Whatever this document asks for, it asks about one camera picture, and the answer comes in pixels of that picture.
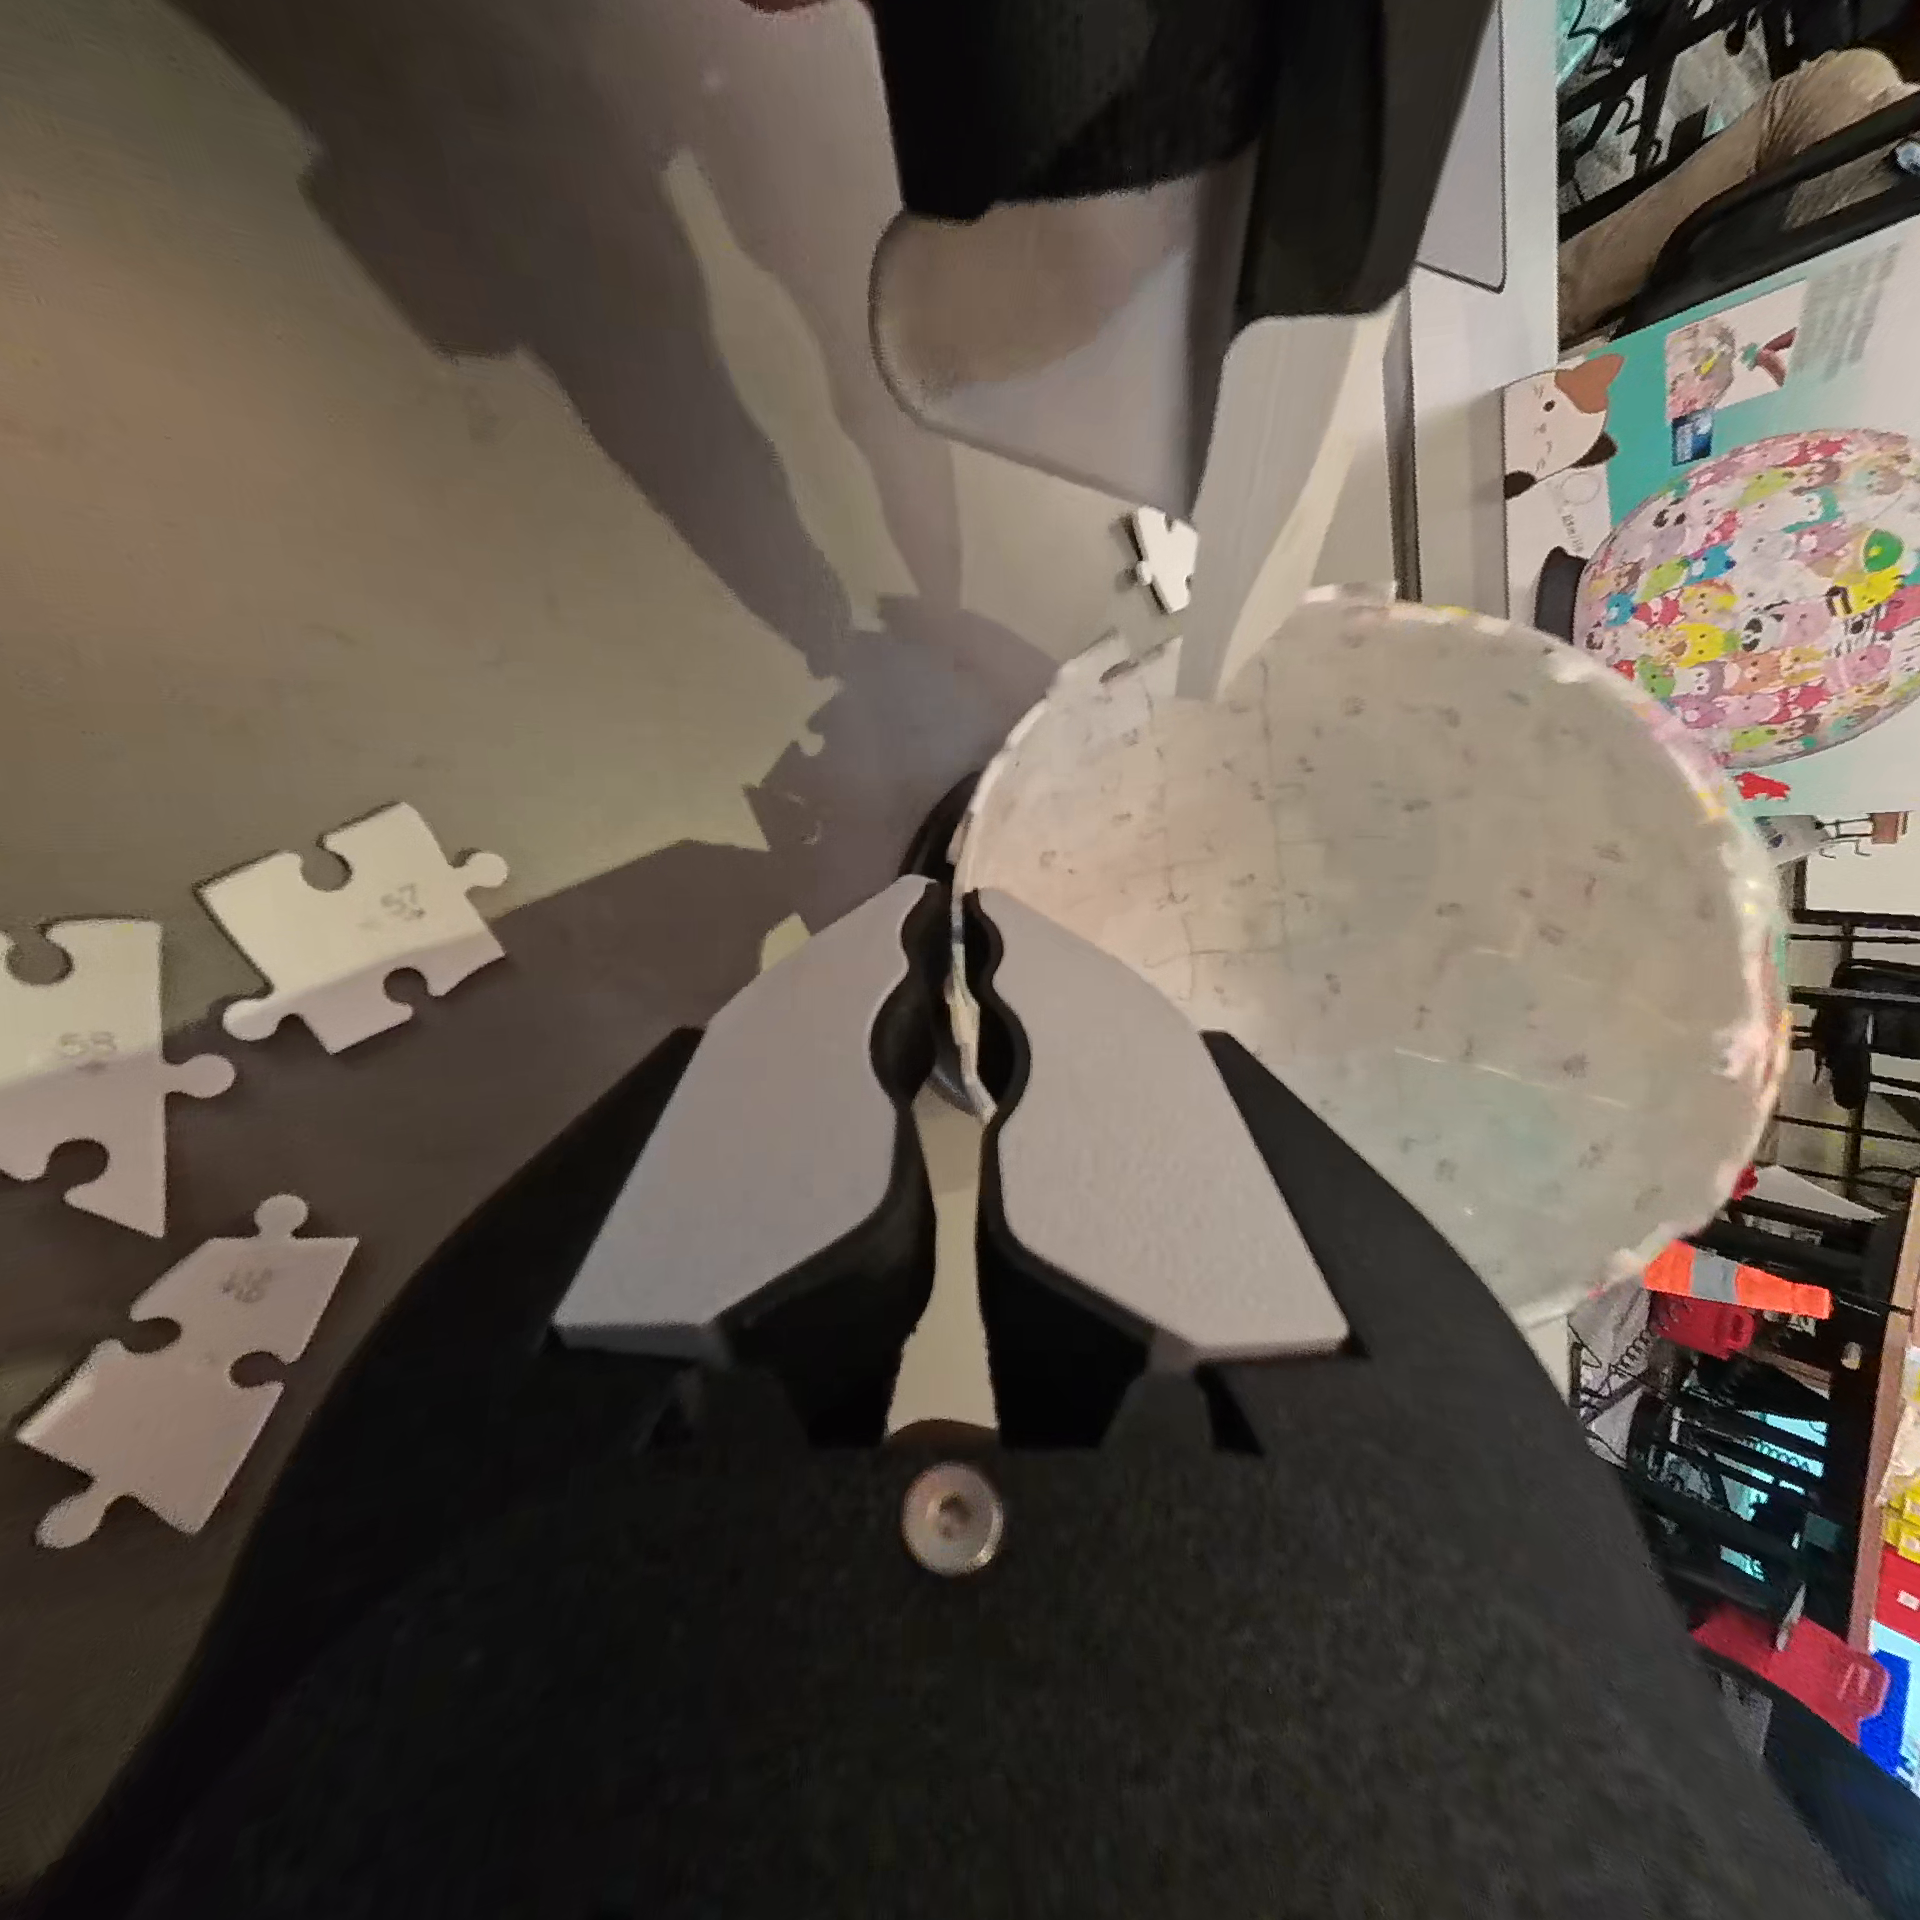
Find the colourful puzzle box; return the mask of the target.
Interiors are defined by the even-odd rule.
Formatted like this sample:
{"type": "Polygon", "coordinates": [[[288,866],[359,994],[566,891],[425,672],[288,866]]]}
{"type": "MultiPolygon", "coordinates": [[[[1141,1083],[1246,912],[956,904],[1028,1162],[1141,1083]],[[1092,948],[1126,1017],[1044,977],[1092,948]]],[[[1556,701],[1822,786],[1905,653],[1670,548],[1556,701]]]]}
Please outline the colourful puzzle box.
{"type": "Polygon", "coordinates": [[[1914,857],[1918,237],[1902,223],[1495,397],[1505,605],[1754,821],[1914,857]]]}

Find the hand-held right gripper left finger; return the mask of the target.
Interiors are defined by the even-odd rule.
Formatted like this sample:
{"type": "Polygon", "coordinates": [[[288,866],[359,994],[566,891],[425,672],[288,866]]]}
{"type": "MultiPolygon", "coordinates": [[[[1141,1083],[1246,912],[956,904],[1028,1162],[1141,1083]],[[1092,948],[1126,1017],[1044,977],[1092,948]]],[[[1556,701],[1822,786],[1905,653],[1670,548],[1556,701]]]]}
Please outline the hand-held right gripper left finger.
{"type": "Polygon", "coordinates": [[[909,874],[719,1008],[560,1297],[565,1351],[764,1378],[810,1444],[882,1442],[932,1288],[943,938],[909,874]]]}

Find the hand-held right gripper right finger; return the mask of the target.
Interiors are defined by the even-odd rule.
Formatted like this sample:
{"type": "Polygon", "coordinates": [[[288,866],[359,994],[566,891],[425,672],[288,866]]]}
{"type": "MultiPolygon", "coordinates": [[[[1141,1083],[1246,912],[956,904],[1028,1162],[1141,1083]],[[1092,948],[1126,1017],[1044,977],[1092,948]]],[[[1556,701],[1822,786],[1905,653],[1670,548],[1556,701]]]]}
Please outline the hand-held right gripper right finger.
{"type": "Polygon", "coordinates": [[[1097,1449],[1141,1386],[1338,1354],[1348,1316],[1193,1023],[997,888],[964,899],[964,957],[999,1441],[1097,1449]]]}

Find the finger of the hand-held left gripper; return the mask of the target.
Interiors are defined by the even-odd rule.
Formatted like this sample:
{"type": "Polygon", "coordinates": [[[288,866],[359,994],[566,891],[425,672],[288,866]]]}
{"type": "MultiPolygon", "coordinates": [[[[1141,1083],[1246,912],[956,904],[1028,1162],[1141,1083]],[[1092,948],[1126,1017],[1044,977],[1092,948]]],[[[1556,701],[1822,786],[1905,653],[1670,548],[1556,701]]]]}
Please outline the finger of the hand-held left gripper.
{"type": "Polygon", "coordinates": [[[1402,295],[1348,319],[1254,321],[1231,343],[1191,529],[1177,692],[1208,701],[1306,597],[1356,449],[1382,413],[1402,295]]]}

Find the colourful 3D puzzle ball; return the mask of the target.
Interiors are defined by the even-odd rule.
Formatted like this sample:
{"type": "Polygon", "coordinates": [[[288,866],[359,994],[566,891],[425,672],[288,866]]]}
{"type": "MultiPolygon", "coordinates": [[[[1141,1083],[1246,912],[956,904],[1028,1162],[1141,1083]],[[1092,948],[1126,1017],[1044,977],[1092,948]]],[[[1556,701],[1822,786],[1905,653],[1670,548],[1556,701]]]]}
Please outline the colourful 3D puzzle ball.
{"type": "Polygon", "coordinates": [[[1524,1328],[1634,1281],[1752,1160],[1782,909],[1716,767],[1532,629],[1316,588],[1212,700],[1106,637],[953,832],[1233,1037],[1524,1328]]]}

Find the black ball stand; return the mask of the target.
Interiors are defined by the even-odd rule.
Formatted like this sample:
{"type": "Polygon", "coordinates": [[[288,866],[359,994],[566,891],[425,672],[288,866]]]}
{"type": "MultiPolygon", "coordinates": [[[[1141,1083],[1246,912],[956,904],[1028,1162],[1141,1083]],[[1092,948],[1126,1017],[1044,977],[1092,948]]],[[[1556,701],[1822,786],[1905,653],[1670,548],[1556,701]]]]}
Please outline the black ball stand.
{"type": "MultiPolygon", "coordinates": [[[[974,769],[970,772],[956,780],[942,799],[932,804],[932,810],[922,816],[920,826],[909,837],[903,859],[900,859],[900,876],[920,876],[934,882],[934,889],[942,895],[942,900],[949,906],[953,900],[953,843],[956,835],[959,835],[964,819],[969,816],[969,804],[975,794],[981,780],[981,770],[974,769]]],[[[943,961],[936,968],[936,977],[927,977],[932,981],[932,1068],[929,1068],[929,1088],[957,1113],[966,1113],[974,1121],[984,1122],[991,1116],[991,1097],[975,1091],[969,1082],[969,1071],[962,1061],[962,1045],[953,1026],[953,948],[943,951],[943,961]]]]}

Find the red storage bin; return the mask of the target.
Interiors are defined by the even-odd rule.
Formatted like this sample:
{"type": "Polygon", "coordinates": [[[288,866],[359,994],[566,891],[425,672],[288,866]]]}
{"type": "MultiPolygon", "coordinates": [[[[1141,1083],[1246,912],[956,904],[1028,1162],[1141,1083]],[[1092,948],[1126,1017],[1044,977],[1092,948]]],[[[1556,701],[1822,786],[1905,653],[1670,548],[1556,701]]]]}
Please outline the red storage bin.
{"type": "Polygon", "coordinates": [[[1874,1655],[1805,1618],[1769,1624],[1724,1603],[1689,1637],[1713,1659],[1788,1695],[1849,1745],[1888,1703],[1890,1679],[1874,1655]]]}

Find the black office chair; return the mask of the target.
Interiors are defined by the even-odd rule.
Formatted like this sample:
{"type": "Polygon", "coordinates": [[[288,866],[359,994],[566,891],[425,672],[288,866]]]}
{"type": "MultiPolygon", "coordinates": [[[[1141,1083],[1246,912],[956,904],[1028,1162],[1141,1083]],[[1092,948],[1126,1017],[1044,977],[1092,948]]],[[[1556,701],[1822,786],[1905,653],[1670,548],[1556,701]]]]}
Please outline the black office chair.
{"type": "MultiPolygon", "coordinates": [[[[1559,247],[1559,346],[1573,349],[1618,329],[1640,289],[1660,276],[1673,235],[1703,208],[1754,179],[1781,173],[1801,153],[1913,95],[1914,59],[1870,45],[1818,56],[1769,82],[1754,103],[1661,180],[1559,247]]],[[[1884,144],[1796,180],[1791,193],[1751,199],[1710,227],[1697,258],[1730,258],[1767,231],[1818,224],[1877,197],[1890,151],[1884,144]]]]}

